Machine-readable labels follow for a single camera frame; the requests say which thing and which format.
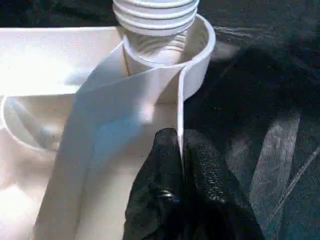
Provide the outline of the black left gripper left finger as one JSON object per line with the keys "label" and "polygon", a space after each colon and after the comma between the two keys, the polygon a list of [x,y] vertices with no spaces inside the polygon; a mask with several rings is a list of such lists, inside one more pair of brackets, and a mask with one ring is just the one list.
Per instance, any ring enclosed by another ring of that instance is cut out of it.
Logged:
{"label": "black left gripper left finger", "polygon": [[174,128],[163,128],[131,187],[124,240],[179,240],[183,229],[184,178]]}

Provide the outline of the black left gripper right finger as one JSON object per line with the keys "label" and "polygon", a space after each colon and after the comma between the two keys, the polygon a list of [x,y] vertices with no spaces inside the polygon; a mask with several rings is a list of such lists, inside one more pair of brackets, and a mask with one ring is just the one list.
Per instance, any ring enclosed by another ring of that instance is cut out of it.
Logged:
{"label": "black left gripper right finger", "polygon": [[188,228],[192,240],[262,240],[264,235],[236,176],[212,141],[184,132]]}

